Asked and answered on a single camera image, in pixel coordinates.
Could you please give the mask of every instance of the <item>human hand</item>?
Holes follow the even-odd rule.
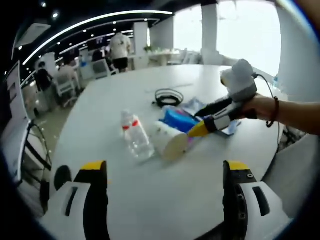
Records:
[[[275,108],[276,105],[273,98],[257,94],[252,100],[244,104],[242,113],[255,110],[258,119],[270,121]]]

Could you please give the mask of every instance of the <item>white round table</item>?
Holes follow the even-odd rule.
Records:
[[[244,119],[234,136],[204,137],[180,160],[154,157],[139,163],[122,138],[120,121],[123,109],[137,114],[145,126],[159,119],[162,111],[151,103],[161,88],[175,88],[185,102],[197,97],[211,103],[227,94],[219,72],[218,66],[166,66],[92,82],[58,140],[51,195],[59,166],[68,165],[74,178],[85,163],[106,160],[112,240],[193,240],[219,225],[224,220],[223,161],[244,162],[260,181],[277,150],[278,124],[267,128],[264,121]],[[270,96],[262,79],[256,84],[259,93]],[[278,97],[286,99],[281,93]]]

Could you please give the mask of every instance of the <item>white t-shirt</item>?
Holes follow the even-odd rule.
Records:
[[[128,47],[131,46],[130,38],[122,33],[117,33],[110,41],[112,59],[128,57]]]

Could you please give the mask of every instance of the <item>window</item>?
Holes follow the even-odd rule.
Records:
[[[218,4],[217,50],[275,76],[281,56],[276,7],[266,1],[222,1]]]
[[[202,10],[196,5],[175,14],[173,19],[173,46],[200,52],[202,48]]]

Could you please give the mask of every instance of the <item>red label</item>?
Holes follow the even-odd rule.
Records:
[[[135,127],[135,126],[138,126],[139,122],[138,120],[135,120],[133,123],[132,123],[132,126]]]

